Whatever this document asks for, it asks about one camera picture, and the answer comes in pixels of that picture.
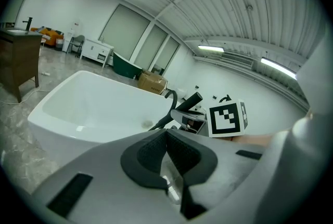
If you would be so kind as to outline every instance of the fluorescent light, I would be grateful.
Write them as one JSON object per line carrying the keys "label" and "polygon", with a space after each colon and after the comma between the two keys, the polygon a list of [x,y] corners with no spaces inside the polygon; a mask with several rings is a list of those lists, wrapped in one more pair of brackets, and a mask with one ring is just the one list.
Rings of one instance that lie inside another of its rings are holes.
{"label": "fluorescent light", "polygon": [[224,52],[224,49],[222,47],[209,47],[209,46],[198,46],[200,49],[205,50],[212,50],[212,51],[218,51],[218,52]]}
{"label": "fluorescent light", "polygon": [[289,75],[291,78],[294,78],[296,80],[296,74],[290,70],[288,70],[287,68],[285,68],[284,66],[272,61],[272,60],[268,60],[266,58],[261,58],[261,62],[263,64],[266,64],[268,66],[271,66],[287,75]]}

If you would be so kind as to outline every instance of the freestanding bathtub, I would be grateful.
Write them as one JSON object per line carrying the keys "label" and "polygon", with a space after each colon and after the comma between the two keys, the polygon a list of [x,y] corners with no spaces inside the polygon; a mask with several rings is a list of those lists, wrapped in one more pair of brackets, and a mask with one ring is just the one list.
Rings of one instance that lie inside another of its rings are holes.
{"label": "freestanding bathtub", "polygon": [[[147,131],[171,99],[97,74],[79,71],[54,88],[28,122],[50,159],[63,166],[101,143]],[[165,126],[180,125],[173,121]]]}

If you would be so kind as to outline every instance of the floor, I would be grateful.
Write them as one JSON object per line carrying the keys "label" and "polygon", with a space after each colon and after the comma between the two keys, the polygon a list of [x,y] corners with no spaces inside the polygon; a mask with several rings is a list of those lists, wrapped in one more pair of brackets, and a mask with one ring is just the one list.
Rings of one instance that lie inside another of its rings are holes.
{"label": "floor", "polygon": [[[51,91],[73,73],[90,71],[121,83],[137,86],[137,81],[116,74],[112,67],[101,67],[93,60],[75,58],[74,54],[44,47],[41,49],[39,71],[50,76],[39,75],[40,90]],[[35,90],[33,80],[20,86],[22,101]],[[0,102],[0,163],[13,184],[32,193],[35,188],[58,165],[47,158],[28,127],[27,117],[34,107],[47,95],[46,92],[35,92],[29,99],[19,105],[7,105]],[[17,103],[16,98],[0,85],[0,100]]]}

